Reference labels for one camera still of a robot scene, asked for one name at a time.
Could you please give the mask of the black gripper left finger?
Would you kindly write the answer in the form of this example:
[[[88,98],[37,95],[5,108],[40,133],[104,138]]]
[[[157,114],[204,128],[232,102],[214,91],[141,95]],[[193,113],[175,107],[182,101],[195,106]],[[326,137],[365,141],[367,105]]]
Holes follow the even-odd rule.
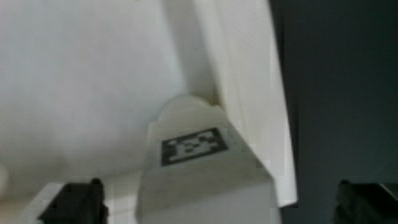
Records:
[[[108,224],[104,185],[97,178],[63,185],[37,219],[42,224]]]

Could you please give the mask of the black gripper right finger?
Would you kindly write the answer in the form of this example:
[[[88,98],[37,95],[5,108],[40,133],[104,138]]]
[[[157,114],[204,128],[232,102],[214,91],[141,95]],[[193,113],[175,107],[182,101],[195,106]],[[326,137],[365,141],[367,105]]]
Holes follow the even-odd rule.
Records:
[[[337,185],[333,224],[398,224],[398,183]]]

